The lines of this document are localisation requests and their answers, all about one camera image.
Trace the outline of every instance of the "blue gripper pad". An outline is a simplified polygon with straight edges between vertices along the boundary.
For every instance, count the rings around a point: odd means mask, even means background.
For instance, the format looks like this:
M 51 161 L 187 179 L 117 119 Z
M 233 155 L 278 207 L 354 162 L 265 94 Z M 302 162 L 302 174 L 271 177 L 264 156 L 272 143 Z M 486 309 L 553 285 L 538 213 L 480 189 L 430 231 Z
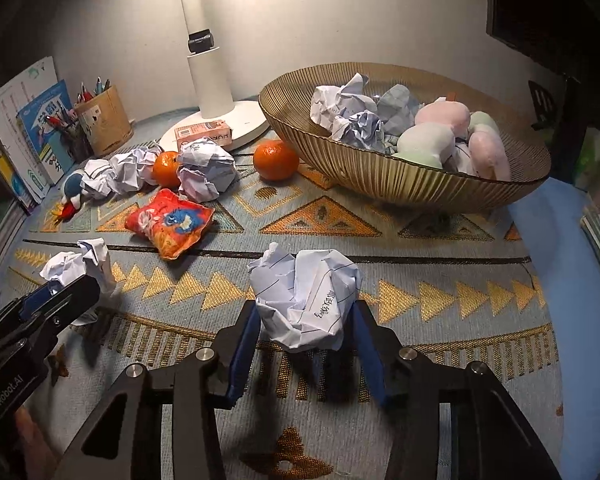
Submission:
M 260 315 L 254 303 L 249 319 L 245 323 L 240 335 L 240 341 L 234 357 L 231 359 L 231 365 L 229 366 L 229 391 L 226 395 L 226 400 L 231 406 L 235 406 L 235 403 L 244 393 L 244 387 L 249 377 L 251 361 L 253 360 L 253 353 L 255 352 L 259 336 Z
M 358 351 L 358 358 L 362 364 L 362 372 L 365 375 L 366 387 L 376 402 L 382 406 L 388 399 L 384 387 L 384 368 L 380 354 L 373 343 L 370 328 L 360 310 L 361 308 L 368 309 L 364 301 L 356 301 L 351 309 L 353 314 L 353 339 Z
M 34 290 L 22 301 L 22 308 L 20 309 L 20 319 L 28 321 L 31 316 L 40 309 L 47 301 L 52 297 L 51 289 L 55 292 L 59 292 L 62 289 L 60 282 L 55 282 L 52 287 L 52 282 L 46 282 L 37 290 Z

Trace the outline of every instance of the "snack bag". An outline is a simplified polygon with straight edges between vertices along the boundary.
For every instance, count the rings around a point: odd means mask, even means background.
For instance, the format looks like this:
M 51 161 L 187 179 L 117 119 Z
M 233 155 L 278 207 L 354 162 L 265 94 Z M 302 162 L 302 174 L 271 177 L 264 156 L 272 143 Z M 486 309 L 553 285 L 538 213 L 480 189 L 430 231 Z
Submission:
M 213 214 L 212 208 L 181 200 L 173 191 L 161 189 L 151 202 L 128 216 L 125 227 L 149 238 L 161 258 L 175 260 L 200 240 Z

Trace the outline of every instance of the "orange fruit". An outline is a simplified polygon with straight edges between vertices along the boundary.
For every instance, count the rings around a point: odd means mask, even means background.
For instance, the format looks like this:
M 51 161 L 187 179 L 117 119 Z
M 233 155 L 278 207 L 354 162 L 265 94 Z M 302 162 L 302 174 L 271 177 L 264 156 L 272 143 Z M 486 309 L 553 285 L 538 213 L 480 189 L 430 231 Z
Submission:
M 176 160 L 178 152 L 162 152 L 155 159 L 152 176 L 163 187 L 178 187 L 180 179 L 176 174 L 180 163 Z
M 285 180 L 298 169 L 300 158 L 282 140 L 264 140 L 253 153 L 253 166 L 265 180 Z

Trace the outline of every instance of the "gold striped bowl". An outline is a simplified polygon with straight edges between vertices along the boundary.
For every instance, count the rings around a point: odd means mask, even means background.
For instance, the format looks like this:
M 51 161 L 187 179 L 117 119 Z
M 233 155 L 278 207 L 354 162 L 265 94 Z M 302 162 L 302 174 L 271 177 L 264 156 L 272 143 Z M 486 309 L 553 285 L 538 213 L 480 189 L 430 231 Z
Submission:
M 318 85 L 344 85 L 356 72 L 369 77 L 365 93 L 382 95 L 395 84 L 407 86 L 420 102 L 449 92 L 469 110 L 487 112 L 498 124 L 511 182 L 436 170 L 381 153 L 347 146 L 309 117 Z M 295 70 L 274 79 L 260 92 L 260 107 L 276 133 L 302 160 L 334 182 L 373 199 L 448 212 L 479 212 L 515 202 L 547 178 L 551 159 L 528 121 L 511 108 L 473 88 L 424 70 L 378 63 L 344 62 Z

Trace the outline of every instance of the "pink box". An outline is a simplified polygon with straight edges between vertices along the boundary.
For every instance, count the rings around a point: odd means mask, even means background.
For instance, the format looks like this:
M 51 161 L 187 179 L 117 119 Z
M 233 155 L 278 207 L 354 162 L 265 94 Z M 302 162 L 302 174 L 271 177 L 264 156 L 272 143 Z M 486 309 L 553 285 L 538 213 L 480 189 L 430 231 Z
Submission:
M 231 144 L 231 128 L 223 120 L 180 126 L 174 132 L 178 151 L 185 142 L 191 142 L 202 137 L 209 137 L 219 146 Z

